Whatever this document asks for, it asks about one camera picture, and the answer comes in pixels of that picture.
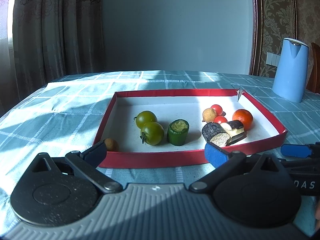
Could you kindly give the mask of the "person's right hand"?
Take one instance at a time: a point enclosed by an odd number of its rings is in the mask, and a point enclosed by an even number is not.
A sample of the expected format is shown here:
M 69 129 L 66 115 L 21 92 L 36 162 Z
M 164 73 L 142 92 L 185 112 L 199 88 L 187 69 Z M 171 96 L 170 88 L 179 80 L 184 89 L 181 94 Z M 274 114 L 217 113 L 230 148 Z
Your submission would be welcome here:
M 320 228 L 320 200 L 318 201 L 318 203 L 316 205 L 315 219 L 316 219 L 315 231 L 318 231 Z

